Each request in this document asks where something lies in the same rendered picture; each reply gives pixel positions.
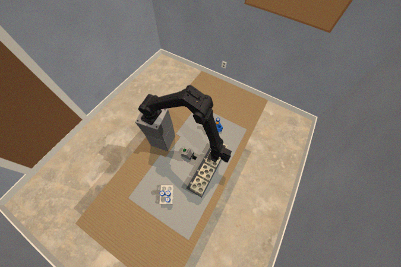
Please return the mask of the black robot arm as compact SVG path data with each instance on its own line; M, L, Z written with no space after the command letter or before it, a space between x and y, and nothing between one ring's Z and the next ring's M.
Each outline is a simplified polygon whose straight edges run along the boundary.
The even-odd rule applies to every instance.
M228 162L232 151L223 146L223 140L219 136L213 117L213 101L209 95L204 95L192 85L160 98L157 95L148 94L138 110L143 114L141 120L152 125L161 114L161 109L181 106L187 107L193 113L195 122L203 126L210 141L211 151L215 154L213 158L218 160L220 157L224 162Z

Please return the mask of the blue tube rack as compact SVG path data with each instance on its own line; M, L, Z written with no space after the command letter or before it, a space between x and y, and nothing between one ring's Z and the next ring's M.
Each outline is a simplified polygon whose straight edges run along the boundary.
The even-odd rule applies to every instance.
M222 125L220 124L220 122L219 122L218 125L216 124L216 127L217 127L218 132L221 132L222 129L223 129L223 127L222 127Z

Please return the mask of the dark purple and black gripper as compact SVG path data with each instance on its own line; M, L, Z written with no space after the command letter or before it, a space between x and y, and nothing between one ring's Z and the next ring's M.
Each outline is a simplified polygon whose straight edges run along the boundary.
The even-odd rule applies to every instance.
M213 154L212 151L210 151L210 154L209 154L209 156L207 158L211 159L214 162L216 162L217 160L213 158L213 155L215 155L215 154Z

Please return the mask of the white tube rack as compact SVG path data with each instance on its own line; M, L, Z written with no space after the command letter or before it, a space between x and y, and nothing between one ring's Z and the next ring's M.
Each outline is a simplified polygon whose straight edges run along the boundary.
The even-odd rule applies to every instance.
M165 196L160 196L160 204L161 205L170 205L170 204L172 204L172 202L173 202L173 188L174 188L173 185L161 185L161 190L160 191L163 190L166 193L166 191L170 190L170 192L171 192L171 196L170 196L171 201L169 203L165 201L165 198L168 197L168 196L166 196L166 195Z

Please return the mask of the grey flat mat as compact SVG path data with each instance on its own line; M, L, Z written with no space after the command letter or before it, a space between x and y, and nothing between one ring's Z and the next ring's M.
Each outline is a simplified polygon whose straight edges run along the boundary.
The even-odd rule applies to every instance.
M129 199L152 214L171 229L190 239L204 210L223 177L247 129L213 113L214 121L220 118L223 129L219 136L231 150L228 163L221 160L203 197L187 189L192 177L210 148L203 126L196 123L193 113L176 133L180 138L166 157L160 155L134 189ZM196 160L181 156L184 147L194 151ZM173 185L173 205L160 204L161 185Z

